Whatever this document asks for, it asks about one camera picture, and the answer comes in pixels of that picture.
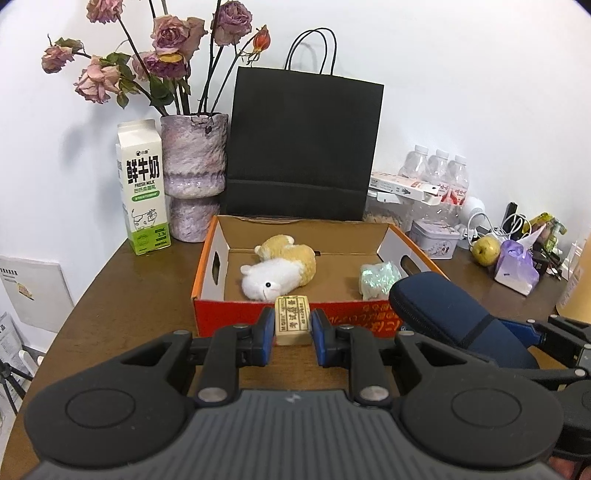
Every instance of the milk carton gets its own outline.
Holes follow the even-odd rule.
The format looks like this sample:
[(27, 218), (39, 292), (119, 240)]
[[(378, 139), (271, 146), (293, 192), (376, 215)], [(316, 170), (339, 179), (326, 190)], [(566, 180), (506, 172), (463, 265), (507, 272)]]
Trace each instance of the milk carton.
[(117, 166), (127, 237), (137, 255), (170, 245), (162, 142), (154, 120), (118, 125)]

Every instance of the white and tan stuffed animal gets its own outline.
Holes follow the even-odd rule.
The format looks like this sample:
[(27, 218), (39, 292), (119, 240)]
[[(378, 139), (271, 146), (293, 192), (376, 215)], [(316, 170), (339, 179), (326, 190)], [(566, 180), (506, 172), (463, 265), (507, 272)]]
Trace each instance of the white and tan stuffed animal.
[(276, 235), (255, 248), (262, 261), (243, 265), (242, 291), (251, 300), (275, 302), (297, 287), (308, 284), (316, 273), (316, 255), (308, 245), (293, 245), (288, 235)]

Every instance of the brown tabletop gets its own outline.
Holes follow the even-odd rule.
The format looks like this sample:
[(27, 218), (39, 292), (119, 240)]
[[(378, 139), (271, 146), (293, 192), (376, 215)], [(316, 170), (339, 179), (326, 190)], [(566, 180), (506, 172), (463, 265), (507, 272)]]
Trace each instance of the brown tabletop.
[[(170, 248), (137, 257), (124, 242), (80, 299), (57, 335), (24, 405), (36, 392), (57, 380), (96, 365), (134, 346), (176, 329), (195, 333), (191, 288), (200, 244), (175, 242)], [(466, 289), (493, 315), (518, 320), (545, 319), (565, 283), (545, 278), (529, 297), (492, 281), (466, 251), (438, 265), (456, 284)], [(347, 372), (323, 369), (311, 347), (275, 348), (264, 369), (241, 370), (241, 386), (285, 390), (343, 388)], [(37, 464), (17, 415), (0, 480), (17, 480)]]

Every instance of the box handle hole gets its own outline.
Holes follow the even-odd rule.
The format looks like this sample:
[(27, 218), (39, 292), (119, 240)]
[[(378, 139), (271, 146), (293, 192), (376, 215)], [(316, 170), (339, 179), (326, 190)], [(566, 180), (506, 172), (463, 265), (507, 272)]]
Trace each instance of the box handle hole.
[(408, 255), (402, 256), (400, 259), (400, 266), (408, 276), (421, 273), (421, 269), (417, 267), (417, 264)]
[(217, 252), (215, 252), (213, 256), (212, 277), (213, 282), (217, 285), (220, 277), (220, 256), (217, 254)]

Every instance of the textured ceramic vase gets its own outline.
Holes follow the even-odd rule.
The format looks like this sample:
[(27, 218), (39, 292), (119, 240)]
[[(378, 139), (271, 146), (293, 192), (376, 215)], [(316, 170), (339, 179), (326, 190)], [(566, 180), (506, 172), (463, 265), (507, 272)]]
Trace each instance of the textured ceramic vase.
[(170, 233), (183, 242), (202, 242), (219, 212), (216, 196), (226, 186), (228, 115), (169, 115), (161, 124)]

